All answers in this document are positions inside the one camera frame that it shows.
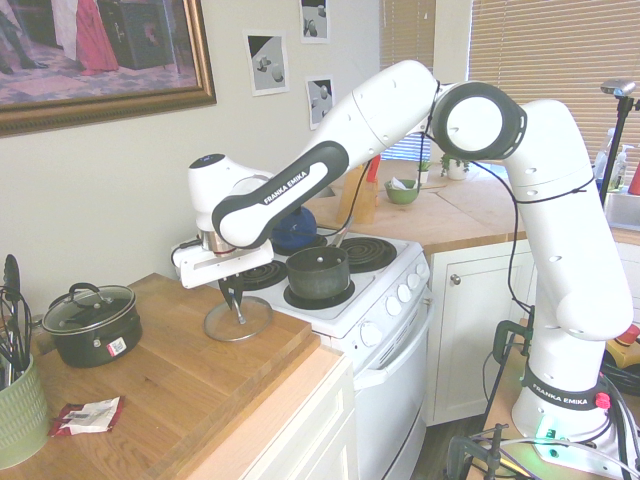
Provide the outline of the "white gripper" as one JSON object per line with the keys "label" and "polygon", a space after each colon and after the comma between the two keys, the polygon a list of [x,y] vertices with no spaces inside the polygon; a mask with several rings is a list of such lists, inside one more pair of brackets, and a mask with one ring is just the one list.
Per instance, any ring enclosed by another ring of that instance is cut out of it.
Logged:
{"label": "white gripper", "polygon": [[182,285],[192,289],[218,281],[218,287],[230,310],[234,300],[242,303],[245,290],[241,272],[270,263],[274,251],[270,241],[255,249],[235,249],[229,254],[219,255],[201,245],[177,246],[172,251],[172,263]]}

